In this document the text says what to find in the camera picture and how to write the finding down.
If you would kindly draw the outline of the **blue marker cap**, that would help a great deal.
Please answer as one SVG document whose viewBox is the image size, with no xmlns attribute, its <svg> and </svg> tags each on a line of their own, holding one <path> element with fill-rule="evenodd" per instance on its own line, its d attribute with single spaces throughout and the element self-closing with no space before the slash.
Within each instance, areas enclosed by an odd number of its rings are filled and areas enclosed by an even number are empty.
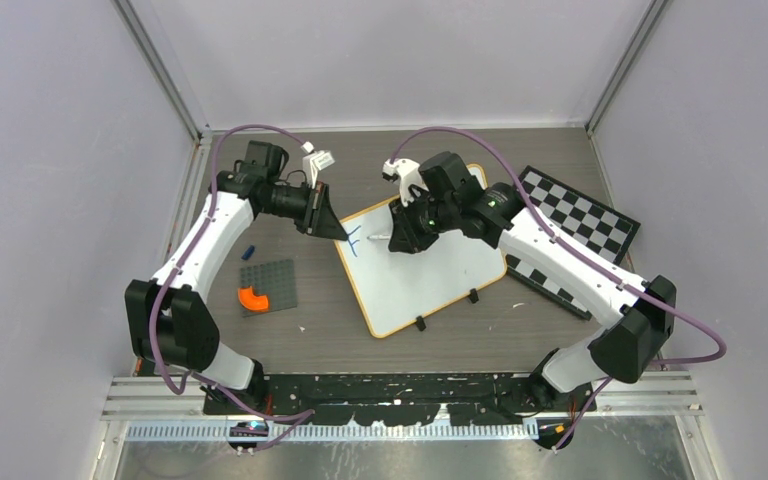
<svg viewBox="0 0 768 480">
<path fill-rule="evenodd" d="M 243 261 L 247 261 L 247 260 L 249 260 L 249 259 L 252 257 L 252 255 L 253 255 L 254 251 L 255 251 L 255 246 L 254 246 L 254 245 L 250 245 L 249 247 L 247 247 L 247 248 L 245 249 L 245 251 L 244 251 L 244 252 L 243 252 L 243 254 L 241 255 L 241 259 L 242 259 Z"/>
</svg>

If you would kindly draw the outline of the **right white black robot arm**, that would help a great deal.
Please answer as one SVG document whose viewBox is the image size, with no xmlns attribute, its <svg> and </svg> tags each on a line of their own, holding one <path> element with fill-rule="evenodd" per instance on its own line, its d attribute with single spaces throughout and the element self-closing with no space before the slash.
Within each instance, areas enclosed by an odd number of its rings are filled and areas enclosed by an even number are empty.
<svg viewBox="0 0 768 480">
<path fill-rule="evenodd" d="M 590 251 L 528 205 L 519 181 L 483 187 L 449 151 L 422 163 L 388 160 L 382 176 L 399 187 L 389 204 L 389 251 L 418 254 L 457 231 L 534 267 L 599 322 L 596 334 L 551 351 L 527 377 L 526 396 L 540 408 L 556 410 L 571 391 L 605 377 L 637 382 L 670 337 L 674 317 L 654 303 L 674 306 L 675 285 L 663 276 L 646 281 Z"/>
</svg>

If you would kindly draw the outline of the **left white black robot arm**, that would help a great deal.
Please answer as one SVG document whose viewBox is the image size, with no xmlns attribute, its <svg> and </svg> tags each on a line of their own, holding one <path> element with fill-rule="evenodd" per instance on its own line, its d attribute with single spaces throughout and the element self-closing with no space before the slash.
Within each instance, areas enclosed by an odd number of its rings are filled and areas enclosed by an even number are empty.
<svg viewBox="0 0 768 480">
<path fill-rule="evenodd" d="M 329 187 L 319 180 L 333 155 L 303 146 L 304 180 L 294 186 L 281 175 L 289 159 L 282 147 L 252 140 L 232 170 L 215 174 L 205 206 L 183 243 L 149 280 L 134 280 L 124 301 L 135 355 L 158 365 L 192 371 L 228 390 L 240 412 L 258 412 L 267 398 L 259 381 L 261 364 L 236 353 L 220 339 L 207 296 L 231 247 L 261 214 L 288 218 L 317 238 L 348 235 L 330 204 Z"/>
</svg>

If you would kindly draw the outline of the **yellow framed whiteboard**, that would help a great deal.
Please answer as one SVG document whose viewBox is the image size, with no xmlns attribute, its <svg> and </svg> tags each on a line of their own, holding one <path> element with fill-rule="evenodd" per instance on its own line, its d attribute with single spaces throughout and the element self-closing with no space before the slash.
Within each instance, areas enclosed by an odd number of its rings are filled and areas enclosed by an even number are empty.
<svg viewBox="0 0 768 480">
<path fill-rule="evenodd" d="M 393 253 L 375 235 L 392 231 L 385 199 L 341 220 L 348 233 L 335 247 L 366 326 L 385 338 L 502 279 L 504 254 L 455 230 L 426 251 Z"/>
</svg>

